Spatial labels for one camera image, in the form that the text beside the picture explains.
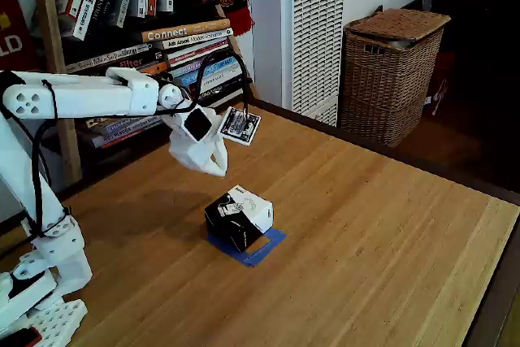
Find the red banner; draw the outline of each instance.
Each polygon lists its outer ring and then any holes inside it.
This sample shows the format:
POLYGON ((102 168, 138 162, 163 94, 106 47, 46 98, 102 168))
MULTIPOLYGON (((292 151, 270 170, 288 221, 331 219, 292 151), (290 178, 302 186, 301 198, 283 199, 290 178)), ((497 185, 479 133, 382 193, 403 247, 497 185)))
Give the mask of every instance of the red banner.
POLYGON ((0 2, 0 70, 29 71, 38 68, 33 40, 18 0, 0 2))

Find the black cable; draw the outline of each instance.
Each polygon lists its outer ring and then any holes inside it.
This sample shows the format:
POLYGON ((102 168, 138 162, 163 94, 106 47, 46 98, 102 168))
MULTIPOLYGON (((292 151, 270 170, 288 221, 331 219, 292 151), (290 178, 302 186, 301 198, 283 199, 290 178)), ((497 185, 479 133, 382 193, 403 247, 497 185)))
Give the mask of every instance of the black cable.
POLYGON ((248 74, 247 68, 245 67, 244 60, 242 57, 230 49, 220 49, 216 50, 208 54, 203 60, 201 67, 198 69, 197 74, 197 82, 195 84, 195 94, 192 100, 191 105, 185 107, 184 109, 168 109, 161 111, 161 115, 174 115, 178 113, 188 113, 195 108, 198 104, 200 95, 201 95, 201 86, 202 86, 202 77, 204 76, 205 69, 214 62, 218 62, 220 60, 228 59, 233 57, 238 64, 240 65, 240 69, 242 70, 242 91, 244 92, 244 113, 248 114, 248 100, 249 100, 249 83, 248 83, 248 74))
MULTIPOLYGON (((22 123, 20 118, 18 118, 16 115, 13 115, 11 118, 15 121, 15 123, 18 125, 18 127, 20 129, 22 129, 22 131, 25 133, 25 136, 29 139, 31 144, 34 144, 34 137, 33 137, 33 135, 27 129, 27 127, 22 123)), ((40 160, 41 160, 41 165, 42 165, 42 168, 43 168, 43 172, 45 173, 45 178, 47 179, 47 183, 49 184, 49 186, 52 186, 52 181, 51 181, 51 178, 50 178, 50 170, 49 170, 49 166, 47 165, 46 158, 43 155, 43 152, 41 150, 38 151, 38 155, 39 155, 40 160)))
POLYGON ((58 123, 58 106, 56 104, 56 94, 54 93, 54 90, 52 88, 52 85, 47 80, 42 80, 41 83, 49 89, 50 94, 52 95, 52 101, 54 105, 54 118, 53 119, 47 119, 44 121, 43 124, 40 125, 38 128, 34 140, 32 142, 32 153, 31 153, 31 175, 32 175, 32 186, 34 187, 34 204, 35 204, 35 213, 36 213, 36 221, 31 219, 30 217, 27 218, 29 227, 30 227, 30 234, 29 236, 22 240, 21 242, 13 245, 11 248, 3 251, 0 254, 0 260, 5 258, 8 254, 12 254, 14 251, 16 251, 19 247, 22 245, 25 245, 37 237, 43 237, 46 232, 48 232, 50 229, 52 229, 55 225, 57 225, 60 221, 63 221, 63 219, 67 216, 66 209, 64 210, 64 216, 53 226, 49 227, 47 230, 43 231, 43 200, 42 200, 42 194, 41 194, 41 181, 40 181, 40 170, 39 170, 39 152, 41 149, 41 140, 43 139, 43 136, 45 135, 46 131, 49 128, 52 128, 58 123))

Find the black box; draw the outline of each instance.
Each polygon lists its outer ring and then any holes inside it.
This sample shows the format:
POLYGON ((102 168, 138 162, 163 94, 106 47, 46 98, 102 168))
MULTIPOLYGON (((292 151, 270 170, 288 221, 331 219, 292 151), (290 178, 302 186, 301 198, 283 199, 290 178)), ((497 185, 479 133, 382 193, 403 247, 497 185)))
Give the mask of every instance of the black box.
POLYGON ((204 211, 208 232, 244 252, 273 224, 272 204, 235 186, 204 211))

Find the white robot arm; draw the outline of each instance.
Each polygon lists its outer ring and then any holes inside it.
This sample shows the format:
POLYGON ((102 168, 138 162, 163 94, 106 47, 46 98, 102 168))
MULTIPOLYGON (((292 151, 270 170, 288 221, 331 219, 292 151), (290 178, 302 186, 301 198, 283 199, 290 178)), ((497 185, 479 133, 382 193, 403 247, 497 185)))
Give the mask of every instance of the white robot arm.
MULTIPOLYGON (((106 77, 8 73, 0 77, 0 84, 10 81, 0 85, 6 108, 4 115, 0 113, 0 176, 31 220, 37 220, 31 159, 11 131, 5 118, 10 114, 20 119, 162 115, 173 129, 170 152, 179 162, 211 175, 226 174, 228 154, 217 132, 222 118, 191 102, 174 85, 160 85, 130 68, 109 68, 106 77)), ((0 274, 0 338, 2 330, 35 304, 45 309, 92 277, 78 223, 41 176, 40 182, 42 232, 32 240, 34 250, 20 258, 13 272, 0 274), (58 269, 57 281, 51 267, 58 269)), ((33 225, 23 221, 28 236, 33 225)))

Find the wooden table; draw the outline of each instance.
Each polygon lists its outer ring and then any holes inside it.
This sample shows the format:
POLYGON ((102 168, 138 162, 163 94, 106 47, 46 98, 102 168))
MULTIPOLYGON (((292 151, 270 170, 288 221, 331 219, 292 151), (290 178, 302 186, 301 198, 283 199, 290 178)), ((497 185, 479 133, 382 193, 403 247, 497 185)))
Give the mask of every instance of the wooden table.
POLYGON ((64 202, 94 274, 72 345, 461 345, 514 197, 251 111, 257 136, 227 142, 224 179, 163 147, 64 202), (235 184, 272 201, 287 233, 251 269, 205 240, 204 207, 235 184))

